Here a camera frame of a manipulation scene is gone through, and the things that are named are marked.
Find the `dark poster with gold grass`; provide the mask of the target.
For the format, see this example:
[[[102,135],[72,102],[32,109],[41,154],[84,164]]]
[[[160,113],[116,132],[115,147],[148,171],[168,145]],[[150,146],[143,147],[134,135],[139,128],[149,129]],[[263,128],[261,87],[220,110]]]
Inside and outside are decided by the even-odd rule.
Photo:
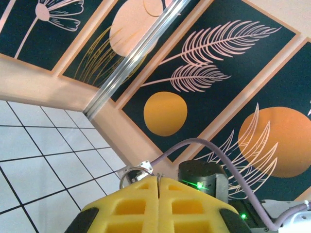
[[[116,0],[63,76],[101,87],[174,0]]]

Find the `aluminium frame post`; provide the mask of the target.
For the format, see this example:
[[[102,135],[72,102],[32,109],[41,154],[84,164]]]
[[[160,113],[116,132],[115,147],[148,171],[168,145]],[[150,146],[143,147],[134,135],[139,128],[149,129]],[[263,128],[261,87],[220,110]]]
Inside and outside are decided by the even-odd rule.
[[[112,74],[106,79],[93,99],[84,109],[83,113],[92,120],[98,111],[106,104],[123,81],[142,61],[144,55],[151,49],[152,45],[158,40],[168,27],[177,18],[177,14],[190,3],[191,0],[173,0],[172,3],[163,11],[156,22],[149,28],[146,34],[126,56]]]

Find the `dark poster with large leaves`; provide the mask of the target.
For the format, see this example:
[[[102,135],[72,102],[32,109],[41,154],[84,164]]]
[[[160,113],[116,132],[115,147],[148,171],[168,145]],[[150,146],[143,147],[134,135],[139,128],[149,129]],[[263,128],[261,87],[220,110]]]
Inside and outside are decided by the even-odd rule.
[[[311,186],[311,39],[301,42],[211,139],[260,199]]]

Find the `dark poster with pink flower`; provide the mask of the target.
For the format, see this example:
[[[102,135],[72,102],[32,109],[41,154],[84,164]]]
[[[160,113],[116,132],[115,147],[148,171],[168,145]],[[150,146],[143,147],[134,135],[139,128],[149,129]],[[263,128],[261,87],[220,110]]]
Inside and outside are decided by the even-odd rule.
[[[103,0],[0,0],[0,54],[51,71]]]

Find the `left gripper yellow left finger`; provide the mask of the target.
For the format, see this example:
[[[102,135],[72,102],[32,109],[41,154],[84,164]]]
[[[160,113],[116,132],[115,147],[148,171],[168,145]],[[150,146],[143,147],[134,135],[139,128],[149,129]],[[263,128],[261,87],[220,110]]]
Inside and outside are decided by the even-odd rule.
[[[158,187],[155,176],[86,205],[64,233],[157,233]]]

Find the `dark poster with feather leaves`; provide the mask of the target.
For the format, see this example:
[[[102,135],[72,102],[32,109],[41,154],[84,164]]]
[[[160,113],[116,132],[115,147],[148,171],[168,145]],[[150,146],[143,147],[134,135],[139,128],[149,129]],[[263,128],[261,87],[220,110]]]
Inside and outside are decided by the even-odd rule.
[[[297,35],[250,0],[207,0],[121,110],[161,151],[199,136]]]

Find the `large silver split keyring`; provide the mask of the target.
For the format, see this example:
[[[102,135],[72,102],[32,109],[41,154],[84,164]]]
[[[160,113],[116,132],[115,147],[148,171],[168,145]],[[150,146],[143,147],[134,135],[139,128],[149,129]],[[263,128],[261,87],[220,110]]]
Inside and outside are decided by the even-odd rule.
[[[141,170],[144,170],[145,172],[148,173],[148,175],[151,175],[151,176],[154,176],[153,172],[151,170],[148,170],[144,167],[141,167],[141,166],[136,166],[136,167],[130,167],[130,168],[125,168],[123,170],[121,170],[120,172],[118,172],[119,175],[121,175],[121,178],[120,178],[120,183],[119,183],[119,189],[122,189],[126,186],[129,186],[131,184],[129,184],[126,180],[125,180],[125,173],[126,171],[128,171],[129,169],[141,169]]]

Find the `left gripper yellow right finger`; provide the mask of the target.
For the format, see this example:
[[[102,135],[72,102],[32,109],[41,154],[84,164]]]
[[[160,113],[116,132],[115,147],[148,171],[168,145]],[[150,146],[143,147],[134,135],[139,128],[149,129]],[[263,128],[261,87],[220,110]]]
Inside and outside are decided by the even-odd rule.
[[[160,179],[159,233],[252,233],[231,205],[170,178]]]

